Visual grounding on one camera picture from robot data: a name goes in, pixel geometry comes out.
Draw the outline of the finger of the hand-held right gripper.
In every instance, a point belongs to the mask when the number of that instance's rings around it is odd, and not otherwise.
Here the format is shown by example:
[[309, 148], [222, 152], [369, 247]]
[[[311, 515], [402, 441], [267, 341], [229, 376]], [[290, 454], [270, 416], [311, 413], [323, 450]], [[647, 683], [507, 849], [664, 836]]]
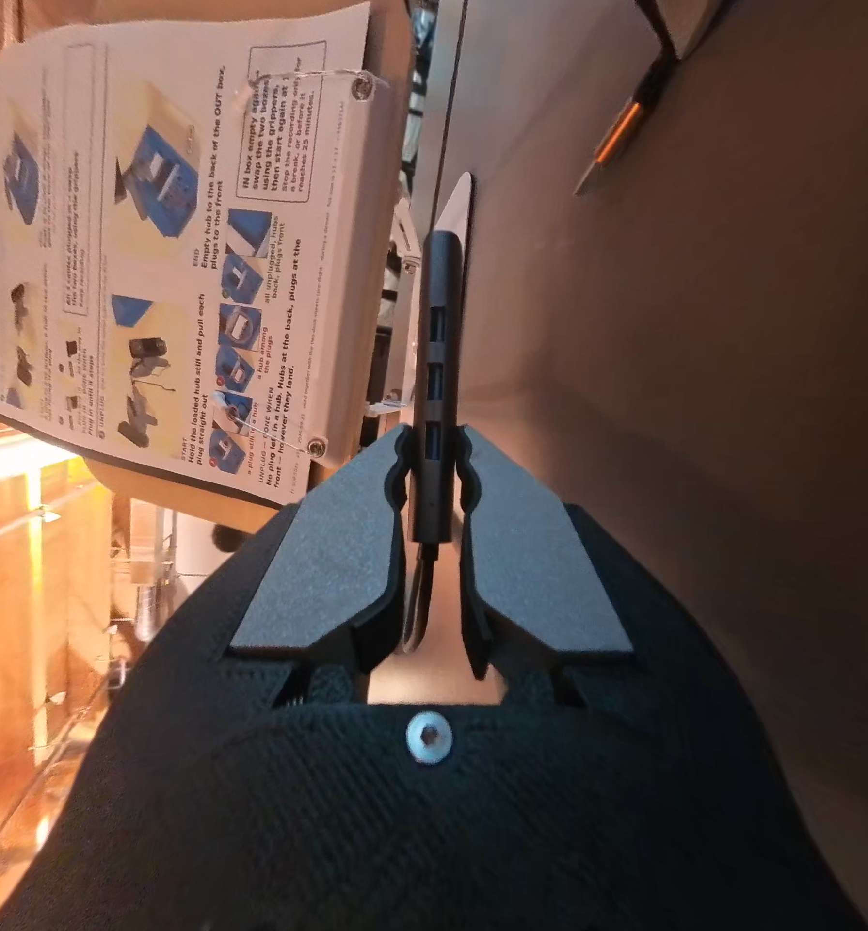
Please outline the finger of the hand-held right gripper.
[[687, 59], [701, 43], [726, 1], [635, 1], [676, 61]]

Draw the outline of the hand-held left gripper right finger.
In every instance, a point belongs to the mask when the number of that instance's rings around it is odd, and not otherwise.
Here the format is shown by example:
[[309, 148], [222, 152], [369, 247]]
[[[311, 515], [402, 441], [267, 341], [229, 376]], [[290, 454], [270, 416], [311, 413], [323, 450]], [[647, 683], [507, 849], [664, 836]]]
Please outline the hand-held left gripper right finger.
[[461, 631], [475, 678], [622, 662], [634, 647], [563, 501], [458, 429]]

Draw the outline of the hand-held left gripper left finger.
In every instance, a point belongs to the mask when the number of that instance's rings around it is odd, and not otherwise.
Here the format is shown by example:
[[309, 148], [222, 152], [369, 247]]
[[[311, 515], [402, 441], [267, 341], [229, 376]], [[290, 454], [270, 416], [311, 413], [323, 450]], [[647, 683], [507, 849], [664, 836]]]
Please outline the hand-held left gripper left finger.
[[230, 642], [242, 658], [370, 674], [402, 635], [412, 428], [378, 438], [294, 509]]

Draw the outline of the dark grey slim usb hub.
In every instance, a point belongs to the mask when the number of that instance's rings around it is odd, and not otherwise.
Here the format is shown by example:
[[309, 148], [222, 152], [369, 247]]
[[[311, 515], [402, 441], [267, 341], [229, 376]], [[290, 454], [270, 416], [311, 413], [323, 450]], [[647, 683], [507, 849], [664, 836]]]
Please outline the dark grey slim usb hub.
[[409, 519], [413, 540], [432, 549], [451, 540], [464, 285], [457, 234], [428, 235], [420, 285]]

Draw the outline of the white stand base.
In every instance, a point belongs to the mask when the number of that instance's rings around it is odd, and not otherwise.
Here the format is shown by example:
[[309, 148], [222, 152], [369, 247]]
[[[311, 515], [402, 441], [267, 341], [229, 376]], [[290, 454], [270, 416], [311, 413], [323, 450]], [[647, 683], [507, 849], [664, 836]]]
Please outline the white stand base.
[[432, 294], [438, 297], [445, 296], [447, 286], [455, 285], [453, 290], [457, 295], [455, 317], [458, 333], [462, 333], [466, 315], [466, 288], [470, 264], [469, 239], [475, 193], [475, 176], [469, 171], [462, 173], [428, 236], [430, 242], [428, 258], [435, 283]]

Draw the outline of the clear plastic bin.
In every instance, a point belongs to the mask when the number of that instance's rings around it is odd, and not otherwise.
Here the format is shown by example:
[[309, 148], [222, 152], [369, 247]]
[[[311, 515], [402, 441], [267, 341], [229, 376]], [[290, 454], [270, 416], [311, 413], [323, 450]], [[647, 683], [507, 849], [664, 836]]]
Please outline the clear plastic bin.
[[0, 901], [172, 609], [176, 541], [171, 510], [0, 423]]

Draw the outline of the instruction sheet on board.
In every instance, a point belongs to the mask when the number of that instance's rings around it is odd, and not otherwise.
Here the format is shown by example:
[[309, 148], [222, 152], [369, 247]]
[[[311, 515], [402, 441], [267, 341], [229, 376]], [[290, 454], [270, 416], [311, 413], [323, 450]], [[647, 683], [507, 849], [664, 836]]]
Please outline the instruction sheet on board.
[[0, 418], [291, 504], [358, 444], [407, 4], [81, 6], [0, 44]]

